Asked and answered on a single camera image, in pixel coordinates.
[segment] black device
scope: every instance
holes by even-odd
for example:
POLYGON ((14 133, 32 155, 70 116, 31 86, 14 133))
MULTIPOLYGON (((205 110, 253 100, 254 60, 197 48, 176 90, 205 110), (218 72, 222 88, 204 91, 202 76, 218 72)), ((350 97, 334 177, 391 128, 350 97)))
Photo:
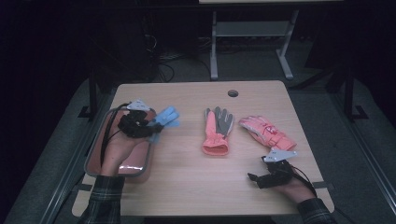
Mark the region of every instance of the black device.
POLYGON ((160 123, 147 126, 149 124, 149 120, 145 119, 147 116, 146 111, 129 110, 129 114, 123 115, 120 119, 118 127, 128 137, 132 138, 150 137, 154 133, 160 133, 163 126, 160 123))
POLYGON ((260 189, 268 189, 276 186, 286 185, 293 177, 295 177, 303 182, 314 193, 314 195, 318 197, 317 192, 315 191, 315 188, 309 181, 308 177, 305 175, 305 180, 300 175, 294 173, 293 168, 299 170, 298 168, 290 165, 290 163, 286 160, 265 161, 264 158, 265 156, 262 157, 262 161, 267 165, 268 171, 270 172, 269 175, 256 176, 251 173, 247 173, 250 180, 255 181, 260 189))

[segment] pink glove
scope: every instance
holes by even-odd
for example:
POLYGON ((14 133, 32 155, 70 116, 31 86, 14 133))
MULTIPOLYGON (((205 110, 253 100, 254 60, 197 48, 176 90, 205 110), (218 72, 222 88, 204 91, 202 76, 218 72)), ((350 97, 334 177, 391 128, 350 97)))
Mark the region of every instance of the pink glove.
POLYGON ((249 116, 239 120, 239 124, 246 128, 251 136, 266 147, 277 147, 290 150, 296 143, 278 130, 274 124, 263 116, 249 116))
POLYGON ((228 153, 228 134, 233 127, 233 115, 226 109, 216 107, 215 112, 209 108, 206 115, 206 140, 203 143, 204 153, 212 156, 223 156, 228 153))

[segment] finger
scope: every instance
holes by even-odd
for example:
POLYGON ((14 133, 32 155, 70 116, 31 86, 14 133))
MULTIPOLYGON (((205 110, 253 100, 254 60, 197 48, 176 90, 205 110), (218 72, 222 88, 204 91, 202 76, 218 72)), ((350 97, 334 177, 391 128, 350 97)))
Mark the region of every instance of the finger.
POLYGON ((244 122, 239 122, 239 124, 253 133, 261 134, 258 131, 257 123, 251 122, 251 120, 244 120, 244 122))
POLYGON ((221 119, 221 118, 224 118, 224 120, 227 120, 227 115, 228 115, 228 114, 227 114, 227 109, 224 108, 224 109, 222 110, 222 112, 221 112, 221 117, 220 117, 220 119, 221 119))
POLYGON ((207 108, 207 109, 205 110, 205 119, 207 119, 207 115, 209 114, 209 112, 210 112, 210 109, 207 108))
POLYGON ((240 119, 240 120, 239 120, 239 123, 240 123, 240 124, 243 124, 243 123, 246 123, 246 122, 248 122, 247 119, 240 119))
POLYGON ((263 117, 263 116, 257 117, 257 120, 259 120, 261 123, 270 124, 270 122, 268 121, 268 119, 266 119, 266 118, 263 117))
POLYGON ((219 119, 221 117, 221 109, 218 106, 216 106, 215 108, 215 117, 216 119, 219 119))
POLYGON ((170 121, 172 121, 172 120, 174 120, 174 119, 177 119, 178 116, 179 116, 179 114, 178 114, 176 111, 174 111, 172 114, 168 115, 168 116, 165 118, 165 124, 164 124, 164 125, 166 125, 168 122, 170 122, 170 121))
POLYGON ((216 118, 213 111, 209 111, 207 114, 205 132, 206 134, 216 133, 216 118))
POLYGON ((170 127, 178 127, 180 126, 180 121, 176 120, 172 120, 168 123, 165 124, 164 128, 170 128, 170 127))
POLYGON ((259 116, 249 116, 248 119, 251 120, 252 122, 262 123, 262 119, 259 116))
POLYGON ((230 126, 233 124, 233 114, 229 114, 227 116, 226 123, 229 124, 230 126))
POLYGON ((172 114, 172 112, 174 112, 174 111, 175 111, 175 108, 173 106, 169 105, 163 111, 161 111, 160 115, 167 116, 167 115, 172 114))

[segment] glove cuff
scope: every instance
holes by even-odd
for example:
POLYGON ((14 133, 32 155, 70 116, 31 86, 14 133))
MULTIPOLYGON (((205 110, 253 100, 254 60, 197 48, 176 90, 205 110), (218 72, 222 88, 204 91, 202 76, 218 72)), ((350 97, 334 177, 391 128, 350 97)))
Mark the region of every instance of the glove cuff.
POLYGON ((222 134, 216 133, 207 136, 203 143, 202 150, 211 156, 224 156, 228 154, 228 138, 223 138, 222 134))

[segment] plaid sleeve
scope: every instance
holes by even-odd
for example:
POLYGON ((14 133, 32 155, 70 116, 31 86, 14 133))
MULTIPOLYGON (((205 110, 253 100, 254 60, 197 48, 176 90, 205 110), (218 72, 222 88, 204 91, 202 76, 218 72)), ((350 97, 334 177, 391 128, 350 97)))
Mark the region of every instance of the plaid sleeve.
POLYGON ((297 205, 304 224, 337 223, 319 198, 308 199, 297 205))
POLYGON ((121 176, 96 177, 88 207, 78 223, 120 223, 120 199, 125 178, 121 176))

